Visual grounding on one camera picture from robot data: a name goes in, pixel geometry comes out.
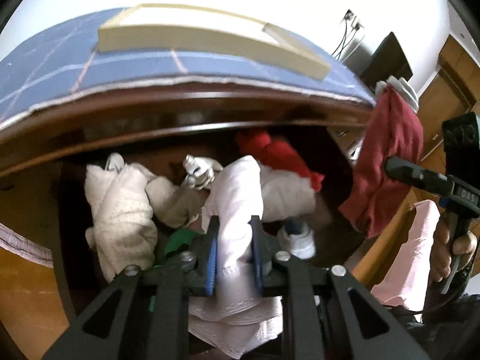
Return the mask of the person right hand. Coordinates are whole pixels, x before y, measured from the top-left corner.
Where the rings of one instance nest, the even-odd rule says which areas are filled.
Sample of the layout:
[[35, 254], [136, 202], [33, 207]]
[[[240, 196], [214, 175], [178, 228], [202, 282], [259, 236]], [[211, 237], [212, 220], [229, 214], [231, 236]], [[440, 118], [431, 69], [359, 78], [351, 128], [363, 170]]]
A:
[[448, 218], [442, 214], [433, 234], [433, 245], [430, 252], [430, 281], [440, 282], [450, 275], [454, 256], [460, 257], [458, 270], [464, 269], [473, 258], [477, 244], [478, 239], [470, 231], [452, 241]]

